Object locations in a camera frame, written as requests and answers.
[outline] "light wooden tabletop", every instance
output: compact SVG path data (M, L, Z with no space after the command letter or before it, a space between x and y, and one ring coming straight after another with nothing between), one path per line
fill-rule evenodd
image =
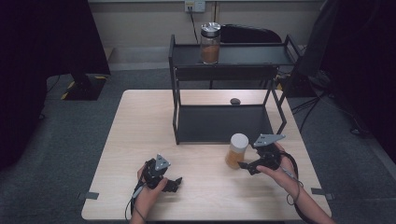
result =
M182 90L183 105L227 105L238 98L242 104L261 104L265 91ZM320 189L288 102L282 105L288 121L278 143L297 161L304 188ZM273 97L267 103L272 127L281 120ZM172 127L172 91L126 91L120 101L99 161L82 217L88 220L122 220L137 183L136 172L159 153L171 166L165 176L183 177L176 193L160 195L148 220L294 220L300 219L286 201L287 193L264 174L250 175L233 170L224 158L229 145L177 145ZM259 157L247 148L246 162ZM311 195L327 214L329 205L322 195Z

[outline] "gray carpet floor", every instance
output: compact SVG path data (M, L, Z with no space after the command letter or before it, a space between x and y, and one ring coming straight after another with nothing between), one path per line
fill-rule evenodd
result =
M171 89L168 69L117 71L97 101L63 101L72 81L51 77L45 116L17 164L0 172L0 223L90 222L81 217L81 192L90 188L121 95L130 89ZM207 89L208 82L183 83ZM215 89L258 88L252 82L215 82ZM290 107L312 98L289 98ZM295 114L302 125L307 109ZM395 223L396 181L374 138L349 132L351 119L324 96L313 109L302 137L338 223Z

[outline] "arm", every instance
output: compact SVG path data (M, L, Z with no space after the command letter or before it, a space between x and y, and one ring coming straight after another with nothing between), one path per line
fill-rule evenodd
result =
M137 172L137 178L142 175L143 169L144 166ZM149 189L147 186L143 187L134 202L134 212L130 224L145 224L145 219L149 214L149 210L157 202L157 198L163 188L165 188L167 181L167 178L162 179L155 189Z
M279 150L285 150L278 143L276 143L276 146L279 148ZM292 163L288 158L282 157L280 165L296 176ZM305 189L301 187L295 179L288 176L280 167L274 171L259 165L257 166L257 170L271 176L280 187L285 189L285 191L293 198L300 211L306 217L317 223L335 223L309 196Z

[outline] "shelf bottom tier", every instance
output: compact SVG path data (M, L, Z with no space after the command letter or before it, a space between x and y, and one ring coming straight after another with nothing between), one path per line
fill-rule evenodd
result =
M179 142L229 143L235 133L254 143L273 133L264 105L182 105L178 112Z

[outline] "white cap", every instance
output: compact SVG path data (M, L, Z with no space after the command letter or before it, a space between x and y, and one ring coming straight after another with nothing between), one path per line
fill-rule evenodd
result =
M236 133L231 137L230 149L236 153L245 152L248 146L248 138L242 133Z

